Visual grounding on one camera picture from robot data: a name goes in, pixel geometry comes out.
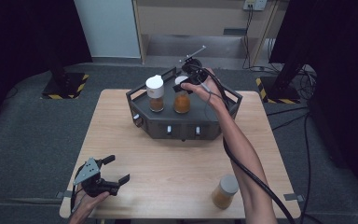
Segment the black curtain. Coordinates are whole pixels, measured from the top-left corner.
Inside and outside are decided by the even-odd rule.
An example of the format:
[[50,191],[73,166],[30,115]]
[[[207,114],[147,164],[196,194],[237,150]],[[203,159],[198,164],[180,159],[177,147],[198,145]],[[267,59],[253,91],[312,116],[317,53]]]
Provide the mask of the black curtain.
[[325,0],[312,11],[315,2],[290,1],[270,61],[285,63],[307,19],[317,16],[304,61],[317,73],[312,117],[334,159],[342,157],[358,178],[358,1]]
[[91,62],[73,0],[0,0],[0,105],[16,83],[50,69],[32,22],[44,31],[62,66]]

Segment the human hand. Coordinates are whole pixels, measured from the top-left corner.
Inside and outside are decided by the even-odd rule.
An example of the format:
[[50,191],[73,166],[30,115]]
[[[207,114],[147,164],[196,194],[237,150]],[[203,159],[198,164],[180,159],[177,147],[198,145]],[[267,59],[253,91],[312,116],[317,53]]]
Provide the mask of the human hand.
[[85,223],[92,210],[110,195],[109,192],[104,192],[97,197],[92,198],[82,189],[81,185],[78,185],[77,188],[74,207],[75,211],[73,211],[73,214],[69,219],[70,224]]
[[213,107],[224,105],[222,101],[222,95],[220,91],[217,89],[216,84],[212,80],[211,77],[207,77],[206,80],[203,82],[203,85],[207,87],[206,90],[202,84],[201,85],[193,85],[191,83],[182,83],[181,87],[187,91],[195,92],[201,100],[207,102]]

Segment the white wall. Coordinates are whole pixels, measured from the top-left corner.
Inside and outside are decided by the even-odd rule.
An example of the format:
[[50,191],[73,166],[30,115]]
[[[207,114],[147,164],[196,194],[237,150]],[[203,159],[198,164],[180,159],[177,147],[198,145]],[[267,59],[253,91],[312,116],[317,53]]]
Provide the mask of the white wall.
[[141,58],[132,0],[75,0],[92,57]]

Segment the power outlet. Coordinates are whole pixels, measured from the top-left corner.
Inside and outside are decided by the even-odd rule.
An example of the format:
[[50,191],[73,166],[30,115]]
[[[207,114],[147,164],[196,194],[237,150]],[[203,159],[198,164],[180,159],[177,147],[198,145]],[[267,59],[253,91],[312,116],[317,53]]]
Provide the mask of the power outlet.
[[244,10],[262,11],[266,7],[268,0],[245,0],[243,4]]

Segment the yellow and black hazard tape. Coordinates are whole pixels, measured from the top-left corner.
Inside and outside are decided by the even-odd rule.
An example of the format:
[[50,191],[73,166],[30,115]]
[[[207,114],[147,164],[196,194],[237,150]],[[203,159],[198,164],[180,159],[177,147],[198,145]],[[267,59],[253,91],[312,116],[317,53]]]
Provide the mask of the yellow and black hazard tape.
[[271,104],[300,104],[300,100],[297,99],[269,99],[267,96],[266,90],[264,89],[263,83],[261,79],[258,77],[255,82],[257,83],[258,90],[260,91],[261,100],[264,103],[271,103]]
[[57,93],[52,93],[52,94],[44,94],[42,96],[43,99],[53,99],[53,100],[61,100],[61,99],[76,99],[80,93],[83,91],[84,89],[84,85],[86,84],[87,79],[89,78],[89,75],[84,75],[80,85],[77,88],[77,91],[75,94],[57,94]]

